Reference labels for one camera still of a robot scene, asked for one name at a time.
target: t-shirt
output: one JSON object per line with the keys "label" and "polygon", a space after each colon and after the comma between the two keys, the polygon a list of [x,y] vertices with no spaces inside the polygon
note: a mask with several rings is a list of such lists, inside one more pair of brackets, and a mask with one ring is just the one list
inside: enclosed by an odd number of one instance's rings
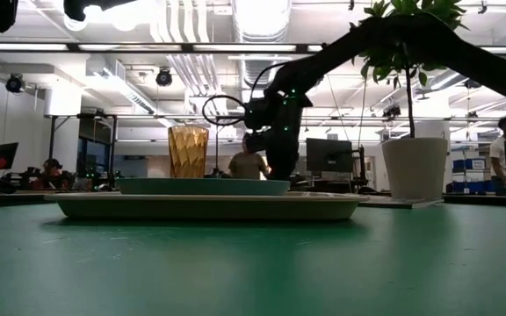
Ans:
{"label": "t-shirt", "polygon": [[[489,147],[489,158],[499,158],[502,172],[506,175],[505,141],[506,139],[500,136],[491,143]],[[497,176],[493,167],[491,168],[491,176]]]}
{"label": "t-shirt", "polygon": [[235,154],[229,163],[232,177],[239,179],[259,179],[261,172],[266,170],[266,164],[260,154]]}

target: green table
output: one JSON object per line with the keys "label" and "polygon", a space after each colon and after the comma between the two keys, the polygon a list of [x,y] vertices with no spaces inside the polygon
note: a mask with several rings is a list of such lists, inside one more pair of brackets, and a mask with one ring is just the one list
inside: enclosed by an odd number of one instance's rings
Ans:
{"label": "green table", "polygon": [[506,208],[121,225],[2,207],[6,315],[506,315]]}

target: ceiling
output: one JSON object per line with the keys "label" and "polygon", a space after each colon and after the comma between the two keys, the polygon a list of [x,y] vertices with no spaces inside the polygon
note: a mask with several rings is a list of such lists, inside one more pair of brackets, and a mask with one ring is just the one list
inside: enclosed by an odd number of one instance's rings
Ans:
{"label": "ceiling", "polygon": [[[181,30],[183,29],[183,3],[184,1],[181,2],[179,19]],[[330,43],[349,31],[350,22],[357,23],[360,19],[365,18],[363,9],[369,3],[370,0],[356,1],[354,10],[349,11],[349,1],[292,0],[290,22],[285,41],[310,44]],[[468,10],[469,14],[464,16],[463,24],[470,29],[470,31],[459,29],[457,33],[461,38],[475,45],[506,45],[506,43],[501,43],[501,40],[506,37],[506,0],[489,0],[488,10],[485,14],[477,13],[481,7],[479,0],[462,0],[460,4]],[[209,39],[218,43],[235,41],[230,0],[206,0],[206,8]],[[262,11],[251,14],[257,14],[259,23],[265,23]],[[8,32],[0,35],[0,41],[154,42],[145,18],[130,32],[118,31],[112,23],[106,22],[88,24],[82,31],[73,32],[64,25],[63,16],[59,0],[21,0],[17,23]],[[220,85],[224,93],[241,97],[242,91],[246,89],[243,88],[240,77],[239,61],[230,60],[228,57],[235,58],[235,56],[230,57],[227,54],[213,56]],[[282,55],[281,57],[292,59],[299,56]],[[133,106],[117,89],[103,84],[94,75],[87,75],[85,63],[89,58],[89,54],[0,53],[0,69],[4,64],[53,65],[84,89],[83,106],[97,106],[108,112],[131,114]],[[187,89],[177,74],[171,70],[173,83],[169,87],[159,87],[155,83],[159,67],[170,65],[165,55],[107,54],[105,58],[111,64],[116,60],[121,61],[126,67],[126,79],[148,99],[152,100],[154,106],[166,113],[184,113],[186,109],[185,91]],[[363,113],[364,107],[364,116],[381,116],[384,107],[398,104],[401,107],[402,116],[405,116],[407,100],[403,91],[393,94],[393,85],[386,82],[376,84],[369,81],[365,86],[363,78],[359,74],[362,65],[361,60],[356,60],[354,66],[350,62],[346,62],[331,71],[317,89],[310,92],[309,97],[314,103],[314,108],[306,109],[305,115],[337,115],[337,109],[339,109],[343,115],[359,117]],[[430,76],[434,77],[441,75],[441,73],[432,73]],[[28,78],[30,83],[36,83],[41,87],[51,86],[52,81],[55,80],[54,76],[48,75],[30,75],[25,78]],[[449,106],[448,111],[451,112],[451,115],[464,116],[468,110],[504,101],[504,97],[485,88],[472,90],[469,101],[467,94],[468,91],[465,88],[456,85],[426,96],[429,98],[426,103],[446,104]],[[234,108],[234,104],[228,103],[230,111]],[[491,118],[506,115],[506,104],[486,111],[482,115]],[[134,120],[121,124],[124,126],[160,126],[153,120]],[[309,126],[341,126],[345,122],[309,120],[307,124]],[[375,125],[382,126],[383,123],[378,122]],[[461,124],[454,123],[454,126],[461,126]],[[494,126],[493,123],[483,125],[483,127],[492,129]]]}

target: person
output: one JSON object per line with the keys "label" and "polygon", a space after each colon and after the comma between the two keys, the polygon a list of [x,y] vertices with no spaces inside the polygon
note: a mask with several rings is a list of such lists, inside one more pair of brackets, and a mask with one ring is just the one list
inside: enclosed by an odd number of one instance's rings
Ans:
{"label": "person", "polygon": [[61,164],[57,159],[50,158],[44,162],[44,171],[33,183],[34,189],[67,189],[69,186],[67,172],[61,171]]}
{"label": "person", "polygon": [[258,153],[250,153],[242,142],[242,151],[232,157],[229,162],[229,172],[233,178],[259,180],[261,173],[269,178],[269,171],[263,157]]}
{"label": "person", "polygon": [[502,130],[502,136],[494,140],[489,147],[489,157],[491,158],[491,181],[495,189],[495,194],[498,196],[506,196],[506,117],[499,119],[499,123],[497,125]]}

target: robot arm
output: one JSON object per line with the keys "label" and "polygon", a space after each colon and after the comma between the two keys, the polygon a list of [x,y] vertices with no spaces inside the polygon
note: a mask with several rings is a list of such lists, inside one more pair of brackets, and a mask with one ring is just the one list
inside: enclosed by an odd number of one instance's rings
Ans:
{"label": "robot arm", "polygon": [[264,98],[246,108],[249,150],[266,150],[271,177],[287,180],[298,160],[301,113],[312,106],[305,93],[332,69],[372,47],[405,44],[412,60],[444,65],[506,96],[506,60],[466,43],[430,14],[368,18],[321,52],[278,70]]}

